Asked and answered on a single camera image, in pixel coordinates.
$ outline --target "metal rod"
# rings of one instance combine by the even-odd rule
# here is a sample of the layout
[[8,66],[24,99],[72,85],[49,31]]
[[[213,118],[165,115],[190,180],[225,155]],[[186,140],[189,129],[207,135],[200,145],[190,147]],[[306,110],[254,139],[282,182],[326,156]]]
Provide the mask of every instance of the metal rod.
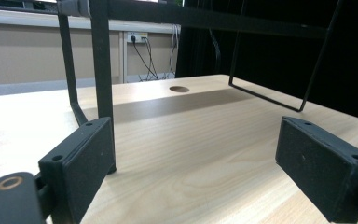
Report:
[[[280,106],[283,106],[283,107],[285,107],[285,108],[294,110],[294,111],[296,111],[296,112],[301,112],[301,111],[303,111],[303,110],[304,110],[304,107],[305,107],[305,103],[307,102],[308,97],[310,96],[310,91],[311,91],[311,89],[312,89],[314,79],[315,79],[315,77],[316,77],[316,74],[317,74],[318,71],[319,71],[320,65],[321,65],[322,60],[323,60],[323,58],[324,58],[324,55],[325,55],[325,52],[326,52],[326,49],[327,49],[327,45],[328,45],[328,42],[329,42],[329,40],[330,40],[330,38],[331,38],[331,35],[332,35],[332,33],[333,33],[334,25],[336,24],[337,17],[338,17],[339,11],[341,10],[343,1],[344,1],[344,0],[338,0],[338,2],[337,2],[337,6],[336,6],[336,9],[335,9],[335,11],[334,11],[333,17],[332,17],[332,19],[331,19],[331,21],[330,21],[330,24],[329,24],[329,26],[328,26],[328,28],[327,28],[327,31],[326,31],[326,33],[325,33],[324,43],[323,43],[323,45],[322,45],[321,51],[319,52],[318,59],[317,59],[317,61],[316,61],[315,67],[313,68],[312,75],[311,75],[311,77],[310,77],[310,81],[309,81],[308,86],[307,86],[307,90],[306,90],[306,92],[305,92],[305,94],[304,94],[304,97],[303,97],[303,99],[302,99],[302,103],[301,103],[301,106],[300,106],[299,109],[294,108],[294,107],[292,107],[292,106],[290,106],[290,105],[286,105],[286,104],[284,104],[284,103],[278,102],[278,101],[276,101],[276,100],[273,100],[273,99],[271,99],[271,98],[269,98],[269,97],[267,97],[267,96],[263,96],[263,95],[258,94],[258,93],[256,93],[256,92],[246,90],[245,88],[242,88],[242,87],[239,87],[239,86],[236,86],[235,84],[233,84],[236,58],[233,58],[233,62],[232,62],[232,64],[231,64],[231,70],[230,70],[230,77],[229,77],[228,85],[234,87],[235,89],[238,89],[238,90],[241,90],[241,91],[245,91],[245,92],[250,93],[250,94],[252,94],[252,95],[254,95],[254,96],[257,96],[257,97],[259,97],[259,98],[262,98],[262,99],[264,99],[264,100],[267,100],[267,101],[269,101],[269,102],[272,102],[272,103],[274,103],[274,104],[276,104],[276,105],[280,105]],[[236,43],[235,43],[236,46],[235,46],[235,49],[234,49],[233,57],[234,57],[234,56],[236,57],[237,54],[238,54],[238,52],[237,52],[237,51],[238,51],[238,50],[237,50],[237,47],[238,47],[238,46],[237,46],[237,42],[239,42],[239,40],[238,40],[238,33],[237,33],[237,39],[236,39]]]
[[[245,13],[247,3],[248,3],[247,0],[243,0],[240,16],[243,16],[243,14]],[[241,34],[240,34],[240,32],[237,32],[237,35],[235,36],[234,51],[232,53],[231,68],[229,70],[228,85],[231,85],[232,81],[234,79],[235,68],[237,67],[238,48],[240,47],[240,42],[241,42]]]
[[98,117],[112,121],[113,160],[109,174],[116,170],[115,132],[113,125],[113,97],[109,44],[108,0],[89,0],[91,13],[92,50],[94,56],[95,85],[97,91]]
[[170,4],[128,0],[109,1],[109,19],[171,23],[193,28],[320,39],[323,39],[326,33],[326,30],[322,27],[241,17],[233,14],[179,7]]
[[63,54],[63,61],[65,63],[65,74],[66,74],[66,83],[68,85],[69,101],[72,110],[74,111],[77,123],[80,126],[83,123],[87,122],[87,118],[84,115],[83,111],[81,110],[77,100],[74,57],[72,54],[72,44],[71,44],[71,35],[69,31],[68,17],[59,15],[58,22],[60,25],[62,54]]
[[337,21],[338,15],[339,15],[339,11],[341,10],[343,2],[344,2],[344,0],[338,0],[338,2],[337,2],[337,6],[336,6],[336,9],[334,10],[333,17],[332,17],[332,19],[330,21],[330,24],[329,24],[328,28],[327,28],[324,43],[322,45],[321,51],[319,52],[318,60],[316,61],[315,67],[313,68],[313,72],[312,72],[312,75],[310,77],[310,82],[309,82],[307,90],[305,92],[303,102],[301,104],[301,107],[299,108],[300,112],[304,109],[305,103],[307,102],[308,97],[310,96],[310,90],[312,89],[313,81],[314,81],[314,79],[316,77],[316,74],[319,72],[319,68],[320,68],[322,60],[324,58],[324,54],[326,52],[327,45],[328,45],[328,43],[330,41],[330,38],[331,38],[331,35],[333,33],[334,25],[336,24],[336,21]]

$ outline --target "electrical outlet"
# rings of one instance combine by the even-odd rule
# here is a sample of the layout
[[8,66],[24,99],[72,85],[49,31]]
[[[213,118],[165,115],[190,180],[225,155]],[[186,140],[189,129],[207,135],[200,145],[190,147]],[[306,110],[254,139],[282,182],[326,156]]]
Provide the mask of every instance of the electrical outlet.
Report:
[[145,32],[127,32],[127,43],[132,43],[131,37],[135,36],[135,43],[144,43],[143,38],[147,38],[147,33]]

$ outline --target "black curtain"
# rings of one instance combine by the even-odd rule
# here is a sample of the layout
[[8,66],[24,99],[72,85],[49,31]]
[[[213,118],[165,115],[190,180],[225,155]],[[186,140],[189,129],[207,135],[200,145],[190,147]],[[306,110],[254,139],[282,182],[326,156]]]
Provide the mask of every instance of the black curtain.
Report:
[[[244,16],[327,27],[337,0],[245,0]],[[186,0],[186,7],[239,15],[240,0]],[[182,27],[177,77],[229,74],[235,32]],[[302,98],[323,41],[241,34],[235,77]],[[346,0],[327,47],[310,101],[358,117],[358,1]]]

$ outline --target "wood grain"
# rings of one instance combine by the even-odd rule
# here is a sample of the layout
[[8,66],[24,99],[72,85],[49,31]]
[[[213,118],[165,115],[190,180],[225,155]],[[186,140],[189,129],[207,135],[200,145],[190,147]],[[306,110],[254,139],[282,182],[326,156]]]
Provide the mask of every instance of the wood grain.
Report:
[[[356,147],[358,118],[312,103],[296,113],[227,81],[219,75],[114,85],[117,172],[82,222],[327,223],[275,163],[281,118],[309,120]],[[87,117],[96,119],[95,89],[78,92]],[[38,160],[75,129],[66,91],[0,96],[0,176],[36,174]]]

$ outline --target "beige wall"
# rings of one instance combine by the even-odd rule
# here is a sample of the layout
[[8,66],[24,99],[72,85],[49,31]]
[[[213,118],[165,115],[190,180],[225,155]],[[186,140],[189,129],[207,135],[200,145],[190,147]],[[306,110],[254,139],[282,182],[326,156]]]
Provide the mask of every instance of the beige wall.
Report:
[[[77,78],[93,77],[90,30],[71,30]],[[159,73],[168,72],[171,35],[149,34],[153,61]],[[119,31],[110,32],[112,76],[115,83],[122,65]],[[145,45],[139,47],[148,61]],[[139,56],[128,45],[128,74],[145,74]],[[58,28],[0,25],[0,84],[65,79],[62,45]]]

